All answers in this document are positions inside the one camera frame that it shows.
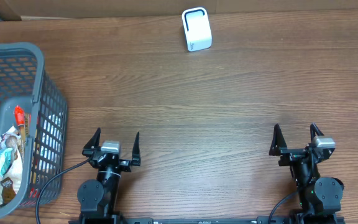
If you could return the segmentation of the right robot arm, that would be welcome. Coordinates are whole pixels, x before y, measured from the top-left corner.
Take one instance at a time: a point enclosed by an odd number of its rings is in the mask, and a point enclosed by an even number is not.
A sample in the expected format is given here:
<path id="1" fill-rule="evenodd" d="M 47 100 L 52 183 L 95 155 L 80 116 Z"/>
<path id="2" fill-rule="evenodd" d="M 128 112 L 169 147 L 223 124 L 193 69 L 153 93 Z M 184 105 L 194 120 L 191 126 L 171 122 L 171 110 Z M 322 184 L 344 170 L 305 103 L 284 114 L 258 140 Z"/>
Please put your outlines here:
<path id="1" fill-rule="evenodd" d="M 315 123 L 310 125 L 310 142 L 304 148 L 288 148 L 279 124 L 273 128 L 270 156 L 278 156 L 278 164 L 288 166 L 296 190 L 281 199 L 270 212 L 268 223 L 315 223 L 342 224 L 344 217 L 336 215 L 341 210 L 344 184 L 334 177 L 322 177 L 318 170 L 320 162 L 328 160 L 336 143 L 326 136 Z M 286 217 L 276 217 L 275 212 L 294 196 L 299 196 L 300 208 L 292 210 Z"/>

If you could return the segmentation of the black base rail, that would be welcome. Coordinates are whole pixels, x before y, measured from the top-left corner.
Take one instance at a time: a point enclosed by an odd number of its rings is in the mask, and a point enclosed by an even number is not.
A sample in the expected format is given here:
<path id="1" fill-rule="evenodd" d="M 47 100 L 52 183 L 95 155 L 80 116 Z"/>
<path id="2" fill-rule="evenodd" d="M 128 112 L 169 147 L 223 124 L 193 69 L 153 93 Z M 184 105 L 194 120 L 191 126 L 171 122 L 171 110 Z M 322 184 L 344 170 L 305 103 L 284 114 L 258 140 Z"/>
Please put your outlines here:
<path id="1" fill-rule="evenodd" d="M 268 216 L 257 218 L 220 218 L 220 219 L 156 219 L 153 218 L 124 218 L 116 215 L 111 219 L 97 219 L 96 221 L 69 220 L 69 224 L 80 223 L 123 223 L 123 224 L 268 224 Z"/>

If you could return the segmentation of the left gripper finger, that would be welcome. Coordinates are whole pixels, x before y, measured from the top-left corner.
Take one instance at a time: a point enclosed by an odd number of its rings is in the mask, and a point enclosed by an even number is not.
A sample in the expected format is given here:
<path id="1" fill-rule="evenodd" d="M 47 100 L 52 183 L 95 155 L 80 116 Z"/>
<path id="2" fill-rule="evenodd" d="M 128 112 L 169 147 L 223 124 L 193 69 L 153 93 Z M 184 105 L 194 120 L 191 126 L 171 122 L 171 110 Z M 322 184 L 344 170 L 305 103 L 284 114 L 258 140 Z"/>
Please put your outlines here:
<path id="1" fill-rule="evenodd" d="M 140 160 L 140 139 L 139 139 L 140 132 L 137 132 L 135 136 L 134 146 L 132 148 L 132 160 L 139 161 Z"/>
<path id="2" fill-rule="evenodd" d="M 84 149 L 91 149 L 92 147 L 99 146 L 99 140 L 101 135 L 101 128 L 98 128 L 93 137 L 85 144 Z"/>

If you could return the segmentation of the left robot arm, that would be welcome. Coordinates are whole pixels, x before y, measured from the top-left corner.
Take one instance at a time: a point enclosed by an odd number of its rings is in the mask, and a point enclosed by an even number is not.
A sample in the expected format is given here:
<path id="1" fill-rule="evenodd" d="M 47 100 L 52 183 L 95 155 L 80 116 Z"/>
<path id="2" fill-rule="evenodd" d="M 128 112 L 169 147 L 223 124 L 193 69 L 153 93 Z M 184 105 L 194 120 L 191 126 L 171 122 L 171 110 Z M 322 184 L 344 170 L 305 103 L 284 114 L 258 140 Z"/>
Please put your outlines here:
<path id="1" fill-rule="evenodd" d="M 119 224 L 125 223 L 120 212 L 115 211 L 117 193 L 122 172 L 130 172 L 133 166 L 141 165 L 139 134 L 136 134 L 132 148 L 132 158 L 122 159 L 118 141 L 99 143 L 101 130 L 83 147 L 82 155 L 88 158 L 92 168 L 97 169 L 95 179 L 83 182 L 77 192 L 80 203 L 80 224 Z"/>

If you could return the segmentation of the red orange pasta package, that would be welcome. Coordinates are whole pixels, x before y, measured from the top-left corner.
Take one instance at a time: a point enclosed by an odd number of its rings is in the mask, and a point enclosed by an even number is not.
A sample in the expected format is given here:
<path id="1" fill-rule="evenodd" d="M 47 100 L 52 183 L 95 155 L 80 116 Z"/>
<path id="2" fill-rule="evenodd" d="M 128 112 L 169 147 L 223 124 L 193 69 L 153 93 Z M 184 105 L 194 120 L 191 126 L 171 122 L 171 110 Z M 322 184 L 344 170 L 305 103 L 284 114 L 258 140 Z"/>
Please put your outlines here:
<path id="1" fill-rule="evenodd" d="M 14 108 L 14 117 L 16 120 L 18 130 L 21 134 L 22 144 L 25 145 L 26 138 L 29 135 L 31 114 L 26 113 L 23 108 L 17 105 Z"/>

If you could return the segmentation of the beige mushroom pouch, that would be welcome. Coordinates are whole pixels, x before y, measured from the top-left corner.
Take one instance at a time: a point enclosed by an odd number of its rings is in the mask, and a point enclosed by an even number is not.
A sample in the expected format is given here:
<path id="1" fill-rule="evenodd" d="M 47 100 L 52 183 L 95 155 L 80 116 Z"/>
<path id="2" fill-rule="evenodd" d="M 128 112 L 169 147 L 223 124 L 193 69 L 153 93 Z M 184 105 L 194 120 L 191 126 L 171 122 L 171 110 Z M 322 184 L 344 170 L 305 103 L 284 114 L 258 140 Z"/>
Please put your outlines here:
<path id="1" fill-rule="evenodd" d="M 21 134 L 15 126 L 0 136 L 0 149 L 5 148 L 13 148 L 14 160 L 9 170 L 0 176 L 0 206 L 14 199 L 22 183 L 24 152 Z"/>

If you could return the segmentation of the white cosmetic tube gold cap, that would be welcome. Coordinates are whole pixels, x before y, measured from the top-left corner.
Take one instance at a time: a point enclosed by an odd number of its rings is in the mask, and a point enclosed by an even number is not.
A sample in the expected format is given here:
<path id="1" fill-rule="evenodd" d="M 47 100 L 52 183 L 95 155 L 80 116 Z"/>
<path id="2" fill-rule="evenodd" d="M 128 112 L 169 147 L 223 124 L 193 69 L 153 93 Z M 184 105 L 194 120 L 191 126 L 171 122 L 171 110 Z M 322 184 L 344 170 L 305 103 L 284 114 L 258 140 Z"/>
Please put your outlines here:
<path id="1" fill-rule="evenodd" d="M 40 155 L 46 159 L 42 162 L 42 171 L 47 173 L 54 173 L 55 166 L 52 162 L 57 163 L 57 152 L 60 152 L 60 141 L 62 134 L 60 131 L 61 119 L 55 115 L 49 115 L 43 123 L 42 143 L 40 147 Z"/>

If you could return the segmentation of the white barcode scanner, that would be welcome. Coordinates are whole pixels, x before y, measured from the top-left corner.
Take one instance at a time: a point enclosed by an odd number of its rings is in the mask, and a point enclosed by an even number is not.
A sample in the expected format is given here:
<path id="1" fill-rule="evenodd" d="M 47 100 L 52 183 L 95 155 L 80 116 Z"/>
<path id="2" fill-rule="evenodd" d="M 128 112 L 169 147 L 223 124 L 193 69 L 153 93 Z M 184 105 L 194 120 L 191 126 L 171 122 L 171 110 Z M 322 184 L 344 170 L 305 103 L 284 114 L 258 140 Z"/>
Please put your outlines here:
<path id="1" fill-rule="evenodd" d="M 181 19 L 189 52 L 208 49 L 212 46 L 211 27 L 205 8 L 187 9 L 183 11 Z"/>

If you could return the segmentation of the grey plastic shopping basket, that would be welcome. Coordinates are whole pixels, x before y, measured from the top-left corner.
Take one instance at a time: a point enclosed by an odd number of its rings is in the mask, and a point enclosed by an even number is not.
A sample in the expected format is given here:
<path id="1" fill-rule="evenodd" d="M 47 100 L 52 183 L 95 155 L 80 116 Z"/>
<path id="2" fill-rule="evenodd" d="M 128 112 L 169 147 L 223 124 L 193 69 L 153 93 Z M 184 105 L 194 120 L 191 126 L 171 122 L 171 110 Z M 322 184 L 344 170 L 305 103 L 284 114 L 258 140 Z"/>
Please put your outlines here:
<path id="1" fill-rule="evenodd" d="M 39 193 L 49 178 L 63 169 L 68 121 L 68 103 L 45 71 L 42 51 L 34 44 L 18 42 L 0 44 L 0 135 L 15 125 L 14 108 L 19 105 L 31 114 L 29 135 L 26 138 L 23 156 L 22 183 L 17 195 L 7 205 L 0 206 L 0 218 L 23 207 L 33 207 L 55 200 L 62 188 L 62 179 L 58 178 L 49 185 L 42 199 Z M 40 155 L 43 123 L 49 115 L 55 114 L 61 119 L 60 152 L 54 173 L 42 171 Z"/>

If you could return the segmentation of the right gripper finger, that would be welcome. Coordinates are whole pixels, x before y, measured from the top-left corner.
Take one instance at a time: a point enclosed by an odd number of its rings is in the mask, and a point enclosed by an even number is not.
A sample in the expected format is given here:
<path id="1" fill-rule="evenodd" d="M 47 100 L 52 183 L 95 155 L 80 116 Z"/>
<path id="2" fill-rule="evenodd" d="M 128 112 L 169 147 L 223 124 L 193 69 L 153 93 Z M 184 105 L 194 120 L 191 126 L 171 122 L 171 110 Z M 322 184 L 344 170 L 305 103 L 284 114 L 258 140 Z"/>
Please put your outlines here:
<path id="1" fill-rule="evenodd" d="M 310 124 L 310 139 L 313 140 L 316 136 L 324 136 L 323 132 L 317 127 L 315 123 Z"/>
<path id="2" fill-rule="evenodd" d="M 287 150 L 287 144 L 282 134 L 282 130 L 279 124 L 274 126 L 272 143 L 269 149 L 270 156 L 281 156 L 282 151 Z"/>

